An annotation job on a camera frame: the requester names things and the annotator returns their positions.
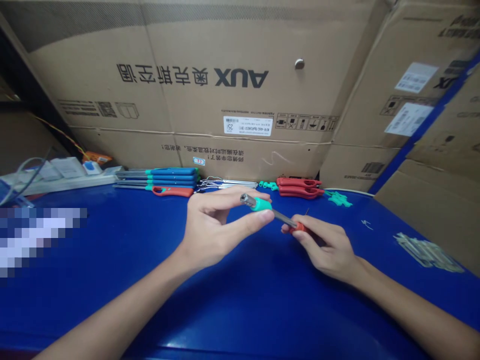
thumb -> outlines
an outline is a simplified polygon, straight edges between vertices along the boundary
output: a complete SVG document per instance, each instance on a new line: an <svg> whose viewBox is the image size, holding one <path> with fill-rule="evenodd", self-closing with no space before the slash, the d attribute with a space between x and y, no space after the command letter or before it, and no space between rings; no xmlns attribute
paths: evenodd
<svg viewBox="0 0 480 360"><path fill-rule="evenodd" d="M309 233L305 231L294 231L292 232L292 235L305 248L306 252L310 256L310 259L321 258L323 251Z"/></svg>
<svg viewBox="0 0 480 360"><path fill-rule="evenodd" d="M229 235L228 240L231 239L235 242L235 245L237 245L247 236L256 233L270 223L274 218L275 215L271 210L254 211L234 222L224 225L223 229Z"/></svg>

blue table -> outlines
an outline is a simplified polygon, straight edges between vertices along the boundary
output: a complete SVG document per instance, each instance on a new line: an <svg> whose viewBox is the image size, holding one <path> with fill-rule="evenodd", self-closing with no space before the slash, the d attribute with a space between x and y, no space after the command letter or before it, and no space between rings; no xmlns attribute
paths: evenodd
<svg viewBox="0 0 480 360"><path fill-rule="evenodd" d="M480 279L421 267L394 239L422 236L377 203L304 200L272 193L287 216L345 228L353 249L407 288L480 330ZM180 243L186 198L99 186L48 194L45 208L87 208L87 226L32 259L0 288L0 348L41 350L134 284ZM231 211L229 220L248 213ZM368 221L368 228L362 221ZM373 302L316 271L274 220L220 264L181 286L127 355L162 359L425 359Z"/></svg>

cardboard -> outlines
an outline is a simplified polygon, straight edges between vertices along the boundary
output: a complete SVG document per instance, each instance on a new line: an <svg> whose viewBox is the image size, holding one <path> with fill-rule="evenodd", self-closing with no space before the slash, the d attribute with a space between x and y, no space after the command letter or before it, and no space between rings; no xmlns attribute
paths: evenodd
<svg viewBox="0 0 480 360"><path fill-rule="evenodd" d="M172 134L72 127L82 145L96 153L107 154L129 168L153 169L181 167Z"/></svg>
<svg viewBox="0 0 480 360"><path fill-rule="evenodd" d="M330 145L176 135L181 164L198 167L203 176L269 181L279 177L314 179ZM194 158L204 160L198 165Z"/></svg>
<svg viewBox="0 0 480 360"><path fill-rule="evenodd" d="M406 103L434 106L480 49L479 3L401 0L382 26L333 136L336 144L400 148L385 133ZM396 89L412 63L437 67L424 87Z"/></svg>
<svg viewBox="0 0 480 360"><path fill-rule="evenodd" d="M479 183L406 160L375 199L480 277Z"/></svg>
<svg viewBox="0 0 480 360"><path fill-rule="evenodd" d="M28 158L43 158L50 147L50 156L68 156L69 153L45 128L27 111L0 111L0 175L17 171Z"/></svg>
<svg viewBox="0 0 480 360"><path fill-rule="evenodd" d="M320 168L324 188L341 188L367 192L398 149L331 145Z"/></svg>
<svg viewBox="0 0 480 360"><path fill-rule="evenodd" d="M109 154L126 167L198 167L202 178L220 176L250 181L275 181L278 177L313 179L329 148L329 145L306 142L174 136L133 130L73 127L72 131L87 149Z"/></svg>
<svg viewBox="0 0 480 360"><path fill-rule="evenodd" d="M2 1L77 127L326 143L388 12L384 0ZM295 69L298 59L303 69Z"/></svg>
<svg viewBox="0 0 480 360"><path fill-rule="evenodd" d="M480 182L480 70L468 77L407 157Z"/></svg>

pixelated area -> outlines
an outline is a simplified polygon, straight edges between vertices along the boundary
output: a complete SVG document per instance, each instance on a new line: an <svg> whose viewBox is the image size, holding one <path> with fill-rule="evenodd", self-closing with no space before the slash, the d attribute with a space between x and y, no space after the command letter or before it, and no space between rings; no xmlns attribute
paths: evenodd
<svg viewBox="0 0 480 360"><path fill-rule="evenodd" d="M86 208L0 208L0 279L30 267L31 258L42 258L86 221Z"/></svg>

white paper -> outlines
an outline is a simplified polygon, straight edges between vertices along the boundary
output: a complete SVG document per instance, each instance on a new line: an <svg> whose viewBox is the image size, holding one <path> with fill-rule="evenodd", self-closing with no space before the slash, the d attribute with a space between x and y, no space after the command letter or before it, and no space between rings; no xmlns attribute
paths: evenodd
<svg viewBox="0 0 480 360"><path fill-rule="evenodd" d="M407 102L385 129L386 133L412 136L424 122L433 106L419 105Z"/></svg>
<svg viewBox="0 0 480 360"><path fill-rule="evenodd" d="M225 134L270 136L274 120L272 118L224 116Z"/></svg>
<svg viewBox="0 0 480 360"><path fill-rule="evenodd" d="M419 62L412 62L401 77L395 89L408 93L418 94L437 72L437 66L425 65Z"/></svg>

